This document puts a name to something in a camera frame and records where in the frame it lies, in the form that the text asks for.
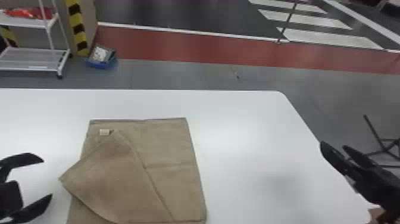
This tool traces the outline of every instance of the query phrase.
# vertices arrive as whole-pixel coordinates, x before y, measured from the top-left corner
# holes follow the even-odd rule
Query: hazard stripe
[[[8,26],[0,26],[1,35],[8,41],[10,46],[17,48],[17,38],[14,32]]]
[[[65,0],[65,5],[70,16],[70,26],[74,34],[77,53],[79,56],[87,57],[89,55],[89,45],[79,0]]]

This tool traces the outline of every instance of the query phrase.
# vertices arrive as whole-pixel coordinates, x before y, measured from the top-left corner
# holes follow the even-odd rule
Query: towel
[[[203,224],[206,207],[186,119],[92,120],[61,177],[67,224]]]

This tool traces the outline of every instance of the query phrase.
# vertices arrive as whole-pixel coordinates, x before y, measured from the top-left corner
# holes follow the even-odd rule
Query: concrete floor
[[[319,140],[336,147],[378,149],[363,114],[382,137],[400,135],[400,76],[144,60],[119,60],[111,70],[96,70],[74,58],[64,77],[2,71],[0,88],[275,90],[289,98]],[[400,175],[400,169],[394,172]]]

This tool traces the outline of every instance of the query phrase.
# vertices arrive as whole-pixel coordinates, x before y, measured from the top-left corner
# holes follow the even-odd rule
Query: red floor stripe
[[[282,43],[99,27],[98,44],[119,58],[400,74],[400,54],[306,43]]]

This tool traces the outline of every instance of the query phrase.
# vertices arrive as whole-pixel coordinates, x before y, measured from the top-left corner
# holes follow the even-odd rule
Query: shelf rack
[[[63,24],[60,21],[60,16],[55,1],[52,0],[55,14],[50,20],[46,19],[42,0],[38,1],[42,17],[44,18],[43,20],[10,17],[0,10],[0,25],[44,29],[49,40],[50,49],[11,47],[7,39],[3,37],[7,44],[7,48],[0,54],[0,70],[55,71],[57,72],[57,78],[62,79],[65,62],[71,53],[71,50],[68,47],[69,45],[67,36],[65,35]],[[61,32],[65,40],[65,50],[54,49],[53,40],[51,38],[51,30],[57,21],[59,21]]]

